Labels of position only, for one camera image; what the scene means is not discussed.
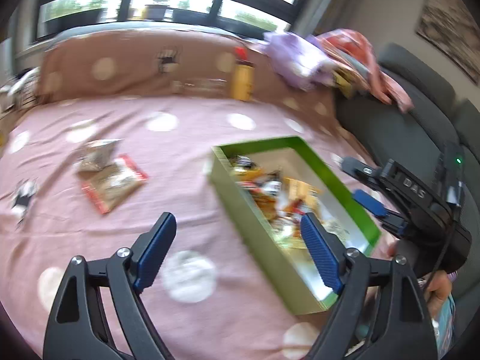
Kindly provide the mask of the person right hand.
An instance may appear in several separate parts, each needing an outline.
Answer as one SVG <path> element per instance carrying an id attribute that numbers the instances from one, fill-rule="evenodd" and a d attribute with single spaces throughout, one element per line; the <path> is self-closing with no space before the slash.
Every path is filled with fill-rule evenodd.
<path id="1" fill-rule="evenodd" d="M 398 242 L 398 240 L 384 242 L 374 250 L 374 255 L 378 258 L 391 260 L 397 255 Z M 452 294 L 452 281 L 448 273 L 441 270 L 429 273 L 418 278 L 417 283 L 422 291 L 430 319 L 437 320 L 443 305 Z"/>

